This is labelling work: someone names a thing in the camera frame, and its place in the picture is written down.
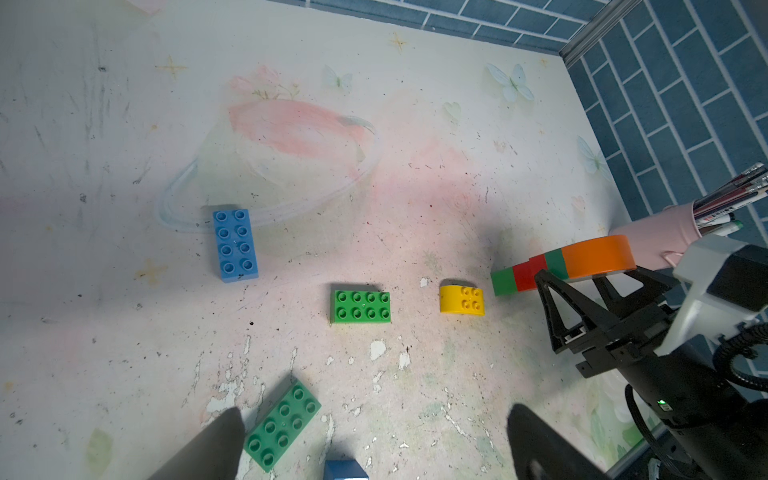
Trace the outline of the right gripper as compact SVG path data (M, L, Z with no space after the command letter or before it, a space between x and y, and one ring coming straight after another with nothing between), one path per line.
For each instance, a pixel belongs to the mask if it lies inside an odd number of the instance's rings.
M601 303L549 271L534 276L551 347L559 354L582 354L584 378L623 368L654 354L669 330L675 310L665 294L679 282L642 267L598 274L590 281Z

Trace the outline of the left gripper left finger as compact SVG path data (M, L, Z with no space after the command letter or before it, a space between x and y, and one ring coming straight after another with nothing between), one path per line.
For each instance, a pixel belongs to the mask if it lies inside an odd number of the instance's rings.
M232 407L206 426L150 479L233 480L245 442L241 411Z

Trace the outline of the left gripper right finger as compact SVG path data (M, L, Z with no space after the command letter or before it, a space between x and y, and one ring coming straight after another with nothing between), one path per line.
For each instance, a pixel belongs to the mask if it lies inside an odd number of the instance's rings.
M507 435L518 479L608 479L523 404L513 405Z

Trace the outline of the orange round lego piece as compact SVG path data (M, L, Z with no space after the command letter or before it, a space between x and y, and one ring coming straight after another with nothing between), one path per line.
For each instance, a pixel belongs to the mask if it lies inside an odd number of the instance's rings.
M562 247L561 253L569 280L636 268L629 240L625 235L585 240Z

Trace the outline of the long green lego brick front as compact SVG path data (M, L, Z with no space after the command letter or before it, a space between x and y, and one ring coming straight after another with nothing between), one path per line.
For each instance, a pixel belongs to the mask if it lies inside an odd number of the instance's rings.
M568 280L569 274L565 257L561 249L548 251L544 254L546 270L561 280Z

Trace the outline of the long red lego brick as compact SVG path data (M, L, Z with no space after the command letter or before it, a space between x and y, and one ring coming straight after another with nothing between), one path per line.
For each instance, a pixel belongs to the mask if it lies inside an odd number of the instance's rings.
M545 254L540 254L534 257L531 257L528 260L528 269L530 272L530 279L531 279L531 285L533 288L536 287L535 283L535 276L540 271L547 271L548 265L546 260Z

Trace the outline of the small red lego brick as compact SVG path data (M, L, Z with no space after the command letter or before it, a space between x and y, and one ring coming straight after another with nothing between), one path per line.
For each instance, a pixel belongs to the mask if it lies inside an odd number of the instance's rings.
M515 289L517 292L525 292L536 288L534 276L529 262L520 263L512 267Z

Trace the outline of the small blue lego brick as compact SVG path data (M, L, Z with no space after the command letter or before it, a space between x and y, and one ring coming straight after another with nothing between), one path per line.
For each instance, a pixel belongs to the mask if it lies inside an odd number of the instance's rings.
M325 463L324 480L368 480L366 471L356 460L328 460Z

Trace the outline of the small green lego brick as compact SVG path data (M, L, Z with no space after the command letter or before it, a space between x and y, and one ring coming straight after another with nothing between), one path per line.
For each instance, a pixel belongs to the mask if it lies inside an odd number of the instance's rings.
M492 272L491 282L496 297L511 295L518 292L513 267Z

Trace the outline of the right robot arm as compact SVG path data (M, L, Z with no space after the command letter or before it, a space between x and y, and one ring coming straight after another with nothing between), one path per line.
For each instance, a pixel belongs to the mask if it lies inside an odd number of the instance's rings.
M582 354L585 378L618 371L710 478L766 478L766 401L745 399L690 349L656 353L676 314L664 295L677 282L645 268L626 275L641 284L626 296L593 278L595 302L549 271L535 274L553 351Z

